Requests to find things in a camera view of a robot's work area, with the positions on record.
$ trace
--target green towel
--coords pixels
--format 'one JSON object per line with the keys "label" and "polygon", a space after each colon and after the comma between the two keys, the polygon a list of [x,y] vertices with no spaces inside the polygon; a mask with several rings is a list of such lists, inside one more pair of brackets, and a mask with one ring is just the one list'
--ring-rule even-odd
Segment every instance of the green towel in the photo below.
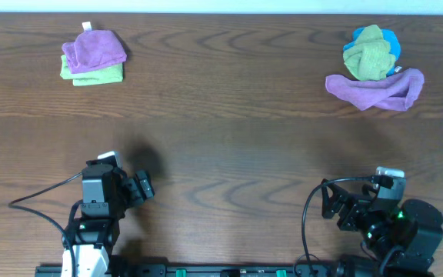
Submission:
{"label": "green towel", "polygon": [[396,57],[389,54],[391,45],[384,40],[377,25],[364,28],[355,41],[355,46],[343,52],[348,70],[360,81],[378,81],[394,66]]}
{"label": "green towel", "polygon": [[69,71],[66,55],[61,56],[61,77],[64,80],[73,80],[74,86],[100,85],[112,82],[122,82],[122,63],[92,72],[72,74]]}

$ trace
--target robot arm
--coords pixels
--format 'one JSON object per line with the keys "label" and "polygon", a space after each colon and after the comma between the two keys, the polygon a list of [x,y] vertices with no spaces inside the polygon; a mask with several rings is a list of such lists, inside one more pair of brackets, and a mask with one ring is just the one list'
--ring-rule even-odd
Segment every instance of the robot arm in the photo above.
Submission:
{"label": "robot arm", "polygon": [[[326,188],[322,189],[322,217],[331,219],[339,214],[339,229],[360,232],[377,259],[345,257],[337,276],[432,276],[428,268],[442,240],[442,214],[417,199],[409,199],[398,207],[406,185],[403,171],[379,167],[376,176],[389,178],[390,182],[378,182],[374,187],[364,185],[360,195],[346,192],[336,184],[328,186],[332,197]],[[350,269],[354,269],[353,275],[347,272]]]}
{"label": "robot arm", "polygon": [[[155,192],[147,172],[138,171],[128,178],[117,152],[87,162],[82,170],[82,190],[82,217],[74,219],[76,209],[72,209],[65,232],[73,244],[76,276],[102,277],[108,271],[125,210],[141,205]],[[63,238],[62,277],[72,277],[70,249],[64,242]]]}

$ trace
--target crumpled towel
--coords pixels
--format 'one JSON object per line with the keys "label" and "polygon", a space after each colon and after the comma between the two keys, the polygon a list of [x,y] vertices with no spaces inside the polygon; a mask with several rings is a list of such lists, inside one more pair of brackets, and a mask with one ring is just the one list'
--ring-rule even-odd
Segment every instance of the crumpled towel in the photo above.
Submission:
{"label": "crumpled towel", "polygon": [[[357,40],[358,36],[361,35],[364,29],[365,27],[360,27],[353,32],[353,42],[343,46],[343,52],[355,46],[355,41]],[[396,37],[396,34],[393,31],[387,29],[382,29],[382,35],[384,36],[384,40],[389,42],[389,45],[391,46],[389,54],[393,54],[396,57],[397,62],[399,56],[401,55],[401,45],[399,44],[398,37]],[[393,65],[391,69],[389,69],[387,76],[393,75],[395,73],[394,70],[395,66]]]}
{"label": "crumpled towel", "polygon": [[85,73],[117,65],[126,60],[121,42],[109,30],[81,33],[75,42],[62,45],[71,73]]}
{"label": "crumpled towel", "polygon": [[404,112],[413,106],[425,82],[423,73],[410,68],[382,81],[351,81],[341,75],[326,77],[326,89],[361,111],[372,106]]}
{"label": "crumpled towel", "polygon": [[72,79],[74,86],[100,85],[112,82],[122,82],[122,63],[95,70],[93,72],[72,74],[69,71],[69,67],[66,62],[66,55],[62,55],[61,60],[61,77],[64,80]]}
{"label": "crumpled towel", "polygon": [[343,52],[345,65],[360,81],[378,81],[386,77],[396,61],[390,54],[391,45],[384,40],[377,25],[365,27],[355,45]]}

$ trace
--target wire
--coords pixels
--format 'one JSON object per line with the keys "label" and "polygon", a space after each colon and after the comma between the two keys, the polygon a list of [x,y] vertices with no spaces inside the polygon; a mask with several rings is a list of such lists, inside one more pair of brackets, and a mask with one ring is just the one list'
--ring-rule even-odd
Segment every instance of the wire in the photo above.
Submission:
{"label": "wire", "polygon": [[[320,258],[318,258],[318,257],[317,257],[316,255],[314,255],[314,254],[308,254],[308,255],[314,257],[314,258],[317,259],[319,262],[321,261]],[[295,263],[293,264],[293,274],[295,274],[295,276],[301,276],[301,273],[298,273],[298,272],[297,272],[297,264],[298,264],[298,262],[300,262],[300,260],[301,260],[302,258],[304,258],[304,256],[305,256],[305,254],[300,255],[300,256],[297,258],[297,260],[295,261]]]}
{"label": "wire", "polygon": [[302,215],[301,215],[301,241],[302,241],[302,244],[304,245],[305,257],[307,258],[307,263],[308,263],[308,267],[310,268],[311,275],[316,276],[314,268],[312,267],[312,262],[311,262],[311,257],[310,257],[311,254],[308,253],[307,241],[305,240],[305,218],[307,216],[307,210],[308,210],[308,206],[311,202],[312,196],[314,196],[314,194],[319,189],[325,188],[332,183],[346,182],[346,181],[371,181],[371,179],[372,179],[372,176],[339,178],[339,179],[329,180],[327,182],[323,182],[320,185],[316,186],[314,189],[312,189],[310,195],[308,195],[307,201],[305,202],[304,211],[302,212]]}
{"label": "wire", "polygon": [[365,242],[365,240],[362,240],[361,242],[360,242],[360,248],[361,248],[361,250],[363,251],[363,253],[365,253],[370,259],[372,259],[373,261],[377,261],[377,259],[373,256],[373,255],[371,255],[370,253],[368,253],[367,251],[365,251],[365,248],[364,248],[364,246],[366,245],[366,242]]}
{"label": "wire", "polygon": [[381,265],[378,267],[378,272],[381,274],[381,276],[384,276],[385,266],[388,264],[389,260],[391,259],[392,254],[401,250],[403,250],[403,247],[400,245],[396,245],[395,247],[391,248],[389,252],[385,255],[384,259],[381,262]]}
{"label": "wire", "polygon": [[73,222],[73,220],[75,219],[75,214],[76,211],[78,211],[78,207],[83,204],[83,199],[82,200],[78,200],[75,204],[73,204],[73,206],[71,207],[71,211],[69,211],[69,219],[68,219],[68,224],[70,224],[71,222]]}
{"label": "wire", "polygon": [[69,240],[68,236],[66,235],[65,230],[59,225],[59,223],[57,223],[54,219],[51,219],[47,215],[44,215],[43,213],[41,213],[39,211],[35,211],[34,209],[30,209],[30,208],[23,207],[23,206],[20,206],[20,205],[15,205],[15,204],[18,203],[18,202],[24,201],[26,199],[30,199],[32,197],[35,197],[37,195],[41,195],[42,193],[48,192],[51,189],[55,189],[55,188],[57,188],[57,187],[59,187],[61,185],[67,184],[67,183],[71,182],[72,180],[78,178],[80,175],[82,175],[82,174],[81,173],[75,174],[71,178],[66,179],[65,181],[62,181],[62,182],[60,182],[58,184],[52,185],[52,186],[50,186],[50,187],[48,187],[46,189],[43,189],[40,192],[36,192],[36,193],[34,193],[32,195],[29,195],[29,196],[26,196],[26,197],[22,197],[20,199],[16,199],[16,200],[13,200],[10,203],[8,203],[8,207],[9,208],[11,208],[11,209],[19,209],[19,210],[22,210],[22,211],[30,212],[30,213],[32,213],[34,215],[38,215],[38,216],[42,217],[43,219],[49,221],[51,224],[53,224],[54,227],[56,227],[60,231],[60,233],[62,234],[62,237],[64,238],[64,240],[66,242],[66,245],[69,248],[69,253],[71,255],[72,277],[76,277],[75,252],[73,251],[73,245],[71,244],[71,241]]}

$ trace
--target wooden table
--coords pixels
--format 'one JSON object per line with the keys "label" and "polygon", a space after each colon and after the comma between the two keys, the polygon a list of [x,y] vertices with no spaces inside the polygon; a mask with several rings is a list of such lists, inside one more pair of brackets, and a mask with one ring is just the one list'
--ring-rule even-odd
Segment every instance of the wooden table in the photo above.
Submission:
{"label": "wooden table", "polygon": [[[73,87],[61,45],[81,23],[114,30],[128,52],[122,83]],[[351,77],[342,46],[360,26],[395,31],[398,65],[421,69],[407,112],[360,112],[327,93]],[[0,14],[0,276],[60,263],[61,236],[6,204],[68,178],[110,149],[148,169],[156,196],[121,220],[115,253],[132,260],[291,264],[302,206],[322,178],[405,170],[405,199],[443,212],[443,17],[359,15]],[[345,186],[358,191],[358,185]],[[65,225],[79,182],[27,205]],[[321,259],[358,254],[311,204]],[[431,270],[443,276],[443,242]]]}

